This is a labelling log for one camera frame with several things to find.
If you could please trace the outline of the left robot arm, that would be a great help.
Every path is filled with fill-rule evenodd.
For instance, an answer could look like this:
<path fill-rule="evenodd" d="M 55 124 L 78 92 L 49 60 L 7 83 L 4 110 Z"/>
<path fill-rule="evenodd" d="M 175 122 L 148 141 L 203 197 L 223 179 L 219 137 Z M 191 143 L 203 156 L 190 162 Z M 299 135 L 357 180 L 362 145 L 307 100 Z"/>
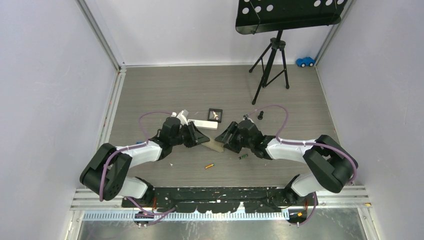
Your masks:
<path fill-rule="evenodd" d="M 141 144 L 115 147 L 102 144 L 82 171 L 79 181 L 99 196 L 110 201 L 117 196 L 132 198 L 141 207 L 153 202 L 153 187 L 140 177 L 129 177 L 129 169 L 167 157 L 173 147 L 192 148 L 210 141 L 193 122 L 182 123 L 168 117 L 156 135 Z"/>

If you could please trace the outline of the orange battery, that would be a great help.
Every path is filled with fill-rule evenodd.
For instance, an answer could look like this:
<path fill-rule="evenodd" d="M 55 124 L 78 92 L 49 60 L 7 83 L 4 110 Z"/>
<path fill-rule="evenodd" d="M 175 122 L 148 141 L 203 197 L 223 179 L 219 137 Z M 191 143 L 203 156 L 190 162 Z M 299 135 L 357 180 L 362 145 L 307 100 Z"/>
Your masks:
<path fill-rule="evenodd" d="M 215 166 L 215 164 L 212 163 L 212 164 L 209 164 L 209 165 L 205 166 L 204 169 L 209 169 L 209 168 L 214 167 L 214 166 Z"/>

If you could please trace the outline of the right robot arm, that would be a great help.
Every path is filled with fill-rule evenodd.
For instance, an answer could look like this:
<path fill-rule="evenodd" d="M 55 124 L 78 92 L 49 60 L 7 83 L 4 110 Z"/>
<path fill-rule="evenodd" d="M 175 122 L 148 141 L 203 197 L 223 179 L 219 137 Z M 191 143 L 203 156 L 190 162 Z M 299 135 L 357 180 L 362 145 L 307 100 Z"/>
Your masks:
<path fill-rule="evenodd" d="M 283 196 L 291 205 L 299 205 L 307 195 L 321 190 L 340 193 L 347 183 L 354 180 L 359 166 L 328 135 L 312 140 L 283 139 L 263 134 L 249 119 L 239 123 L 233 121 L 215 141 L 235 153 L 247 148 L 260 159 L 306 164 L 310 173 L 294 176 L 283 189 Z"/>

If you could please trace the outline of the white remote control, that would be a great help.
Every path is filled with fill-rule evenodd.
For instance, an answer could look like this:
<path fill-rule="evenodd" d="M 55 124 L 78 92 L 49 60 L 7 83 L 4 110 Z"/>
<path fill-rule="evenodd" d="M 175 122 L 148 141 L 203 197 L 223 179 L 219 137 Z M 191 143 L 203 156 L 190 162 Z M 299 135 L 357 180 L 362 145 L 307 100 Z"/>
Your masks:
<path fill-rule="evenodd" d="M 223 144 L 220 143 L 220 142 L 217 142 L 217 141 L 215 141 L 213 139 L 211 139 L 208 142 L 204 142 L 201 145 L 202 146 L 205 146 L 205 147 L 207 147 L 207 148 L 209 148 L 211 150 L 214 150 L 214 151 L 216 151 L 218 153 L 223 153 L 224 152 Z"/>
<path fill-rule="evenodd" d="M 193 123 L 198 129 L 217 130 L 218 122 L 208 120 L 188 119 L 189 123 Z"/>

